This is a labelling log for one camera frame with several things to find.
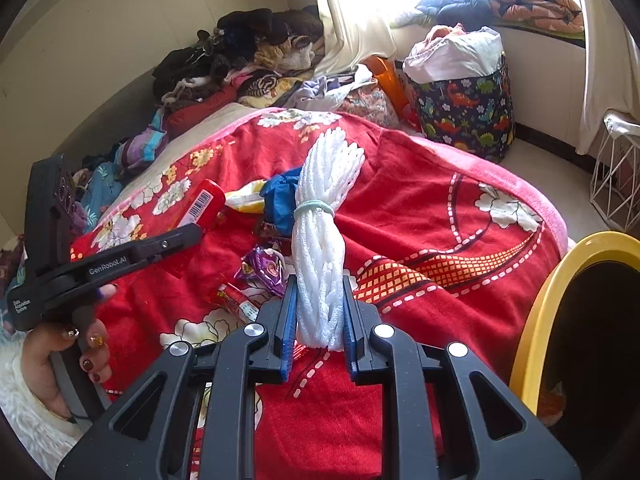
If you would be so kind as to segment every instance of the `red blanket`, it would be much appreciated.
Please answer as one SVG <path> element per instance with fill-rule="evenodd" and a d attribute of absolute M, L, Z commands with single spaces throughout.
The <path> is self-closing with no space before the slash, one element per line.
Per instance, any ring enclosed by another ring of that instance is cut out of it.
<path fill-rule="evenodd" d="M 366 155 L 335 216 L 354 294 L 416 341 L 465 342 L 507 381 L 530 306 L 564 250 L 558 233 L 545 212 L 505 192 L 508 186 L 492 186 L 490 172 L 480 182 L 478 172 L 454 168 L 430 144 L 354 116 L 267 110 L 210 137 L 80 238 L 74 257 L 165 232 L 203 178 L 230 191 L 300 166 L 329 127 L 343 128 Z M 504 180 L 509 174 L 500 171 Z M 513 189 L 522 188 L 513 180 Z M 118 280 L 116 297 L 98 311 L 110 333 L 108 388 L 126 388 L 162 345 L 217 341 L 239 324 L 202 297 L 231 280 L 258 241 L 256 221 L 225 209 L 181 280 L 160 266 Z M 260 291 L 248 292 L 259 299 Z M 381 391 L 353 386 L 341 352 L 308 350 L 289 383 L 257 388 L 255 405 L 258 479 L 380 474 Z"/>

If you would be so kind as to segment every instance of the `white curtain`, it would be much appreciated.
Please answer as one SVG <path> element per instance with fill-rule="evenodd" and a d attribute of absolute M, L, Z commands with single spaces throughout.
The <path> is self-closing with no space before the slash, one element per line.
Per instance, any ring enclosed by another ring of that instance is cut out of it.
<path fill-rule="evenodd" d="M 324 24 L 324 59 L 316 75 L 355 67 L 372 54 L 393 57 L 396 44 L 391 35 L 386 0 L 318 0 Z"/>
<path fill-rule="evenodd" d="M 587 70 L 576 151 L 585 154 L 603 125 L 607 110 L 640 120 L 640 55 L 610 0 L 581 1 Z"/>

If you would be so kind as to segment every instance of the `black gripper frame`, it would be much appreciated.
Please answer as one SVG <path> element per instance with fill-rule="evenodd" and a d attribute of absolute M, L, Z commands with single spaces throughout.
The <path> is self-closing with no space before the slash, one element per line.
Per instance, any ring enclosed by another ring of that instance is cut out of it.
<path fill-rule="evenodd" d="M 93 480 L 187 480 L 207 383 L 199 478 L 254 478 L 255 384 L 289 377 L 297 295 L 292 276 L 282 300 L 221 343 L 166 348 L 65 456 L 56 480 L 85 480 L 87 471 Z"/>
<path fill-rule="evenodd" d="M 347 368 L 357 385 L 383 385 L 384 480 L 579 480 L 571 456 L 465 345 L 417 344 L 383 324 L 344 283 Z M 222 343 L 175 342 L 89 429 L 56 480 L 187 480 L 207 383 L 212 383 L 202 480 L 254 478 L 255 384 L 287 381 L 296 279 L 255 324 Z M 427 385 L 439 407 L 444 456 L 434 445 Z"/>
<path fill-rule="evenodd" d="M 416 343 L 355 301 L 344 281 L 351 380 L 383 386 L 383 480 L 579 480 L 574 459 L 466 345 Z M 436 397 L 444 456 L 434 445 L 426 385 Z"/>

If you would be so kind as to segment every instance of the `barcode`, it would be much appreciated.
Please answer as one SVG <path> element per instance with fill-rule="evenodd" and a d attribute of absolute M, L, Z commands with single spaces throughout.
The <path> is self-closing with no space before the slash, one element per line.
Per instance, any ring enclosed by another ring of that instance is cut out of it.
<path fill-rule="evenodd" d="M 213 195 L 206 189 L 203 189 L 193 204 L 191 204 L 187 214 L 182 217 L 182 220 L 180 220 L 178 227 L 182 227 L 187 224 L 195 224 L 200 219 L 211 200 L 213 200 Z"/>

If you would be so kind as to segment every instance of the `snack wrapper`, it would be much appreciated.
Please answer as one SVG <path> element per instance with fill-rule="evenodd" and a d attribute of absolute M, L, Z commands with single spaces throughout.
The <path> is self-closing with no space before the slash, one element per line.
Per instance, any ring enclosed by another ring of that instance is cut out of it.
<path fill-rule="evenodd" d="M 256 278 L 267 290 L 282 298 L 286 289 L 284 270 L 282 254 L 275 249 L 256 246 L 242 258 L 242 265 L 236 272 L 235 278 L 242 280 Z"/>

